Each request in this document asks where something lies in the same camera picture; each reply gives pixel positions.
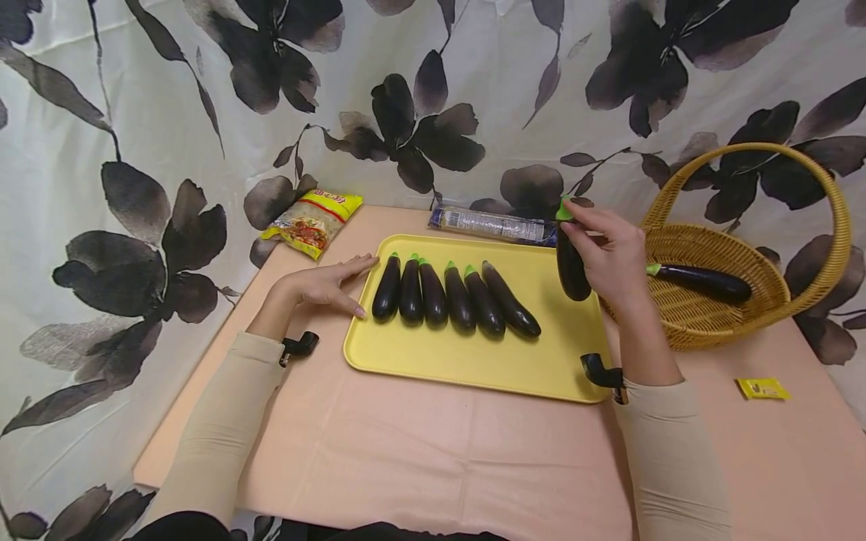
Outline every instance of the black clip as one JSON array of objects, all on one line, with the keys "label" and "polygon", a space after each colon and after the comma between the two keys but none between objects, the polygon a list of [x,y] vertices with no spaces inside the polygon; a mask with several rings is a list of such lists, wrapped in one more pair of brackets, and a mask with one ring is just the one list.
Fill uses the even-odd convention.
[{"label": "black clip", "polygon": [[605,368],[601,362],[601,355],[597,353],[581,355],[580,362],[584,366],[586,379],[599,387],[613,389],[613,399],[618,403],[629,403],[629,399],[625,395],[623,369]]},{"label": "black clip", "polygon": [[280,366],[283,368],[288,364],[288,357],[293,355],[295,357],[309,357],[313,350],[316,349],[316,345],[319,343],[319,335],[315,332],[304,331],[304,334],[301,335],[300,340],[292,340],[291,338],[284,338],[282,340],[282,345],[285,348],[282,352],[282,358],[280,359]]}]

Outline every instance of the pink tablecloth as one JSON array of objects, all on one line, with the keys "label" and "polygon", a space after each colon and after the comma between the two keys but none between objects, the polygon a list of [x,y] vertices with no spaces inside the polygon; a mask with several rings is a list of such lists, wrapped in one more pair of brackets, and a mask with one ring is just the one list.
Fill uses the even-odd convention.
[{"label": "pink tablecloth", "polygon": [[[428,213],[364,207],[321,264],[375,252],[388,235],[443,235]],[[162,484],[197,397],[280,276],[313,266],[280,246],[214,338],[135,467]],[[361,284],[352,287],[356,297]],[[238,506],[350,528],[385,520],[514,541],[636,538],[627,465],[609,403],[587,406],[353,370],[349,319],[300,311],[319,333],[280,389]],[[607,322],[614,355],[615,326]],[[866,437],[792,321],[735,345],[679,354],[725,472],[738,540],[866,538]],[[745,401],[736,377],[777,377],[786,403]]]}]

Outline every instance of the beige sleeve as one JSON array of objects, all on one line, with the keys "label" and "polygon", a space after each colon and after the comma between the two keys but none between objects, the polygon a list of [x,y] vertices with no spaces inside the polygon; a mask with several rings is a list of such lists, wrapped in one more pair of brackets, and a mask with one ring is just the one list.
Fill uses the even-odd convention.
[{"label": "beige sleeve", "polygon": [[641,541],[729,541],[730,506],[691,384],[625,388],[629,403],[615,409]]},{"label": "beige sleeve", "polygon": [[200,511],[229,527],[237,483],[282,381],[283,345],[240,332],[192,410],[162,488],[142,522]]}]

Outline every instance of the fabric backdrop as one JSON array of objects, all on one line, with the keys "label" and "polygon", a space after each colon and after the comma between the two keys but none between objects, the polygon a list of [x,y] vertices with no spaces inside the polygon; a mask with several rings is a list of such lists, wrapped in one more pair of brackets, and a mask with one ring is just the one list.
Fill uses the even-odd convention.
[{"label": "fabric backdrop", "polygon": [[[637,222],[690,158],[794,145],[856,245],[796,320],[866,425],[864,26],[864,0],[0,0],[0,538],[128,535],[132,464],[316,185]],[[795,294],[830,246],[817,183],[762,152],[672,219],[763,247]]]}]

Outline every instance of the yellow tray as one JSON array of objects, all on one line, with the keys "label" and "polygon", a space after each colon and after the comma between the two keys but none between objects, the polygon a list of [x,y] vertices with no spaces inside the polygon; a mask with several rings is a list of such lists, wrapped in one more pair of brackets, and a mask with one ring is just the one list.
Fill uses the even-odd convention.
[{"label": "yellow tray", "polygon": [[481,272],[481,262],[490,261],[511,287],[514,295],[539,321],[541,336],[524,340],[510,329],[502,341],[484,337],[480,331],[463,336],[449,323],[431,330],[426,324],[408,327],[399,314],[385,324],[353,319],[343,344],[346,361],[358,370],[415,377],[473,387],[546,396],[574,402],[596,403],[609,390],[589,382],[580,356],[597,352],[609,365],[610,352],[598,296],[583,302],[568,299],[559,284],[556,253],[551,248],[500,242],[443,239],[417,235],[394,235],[378,248],[379,264],[367,277],[360,303],[371,310],[373,296],[391,253],[404,265],[413,253],[420,254],[443,277],[448,261],[462,270],[469,264]]}]

